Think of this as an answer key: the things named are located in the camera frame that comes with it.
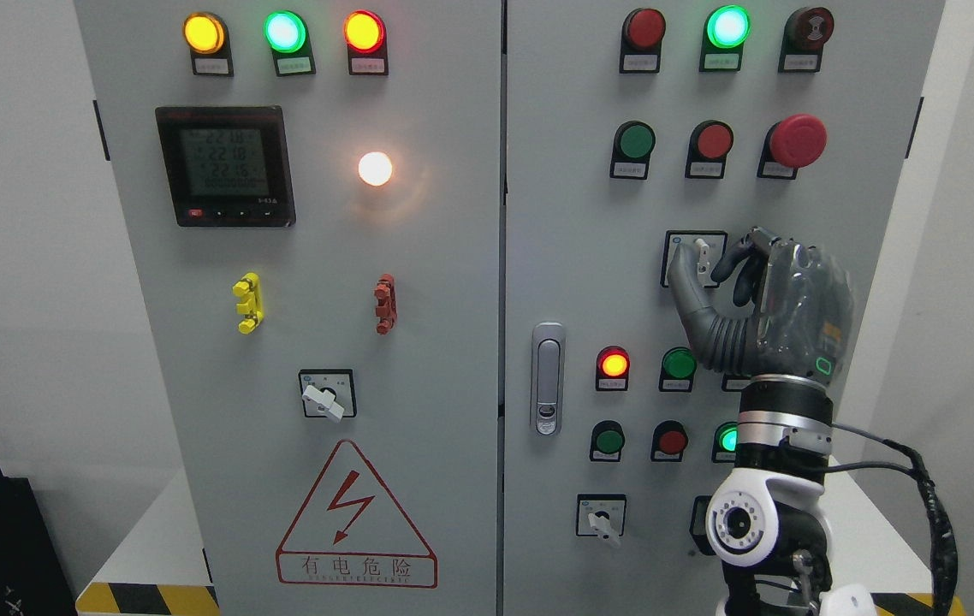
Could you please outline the gray robotic hand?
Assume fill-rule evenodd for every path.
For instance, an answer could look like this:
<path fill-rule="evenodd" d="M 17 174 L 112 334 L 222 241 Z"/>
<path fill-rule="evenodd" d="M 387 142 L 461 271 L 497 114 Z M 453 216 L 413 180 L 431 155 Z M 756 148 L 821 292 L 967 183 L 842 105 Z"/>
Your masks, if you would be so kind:
<path fill-rule="evenodd" d="M 674 294 L 695 358 L 717 373 L 791 375 L 830 385 L 848 348 L 854 313 L 852 280 L 818 246 L 783 239 L 753 227 L 730 246 L 711 272 L 725 281 L 741 268 L 735 305 L 753 303 L 748 318 L 717 311 L 698 284 L 690 246 L 679 246 L 670 263 Z"/>

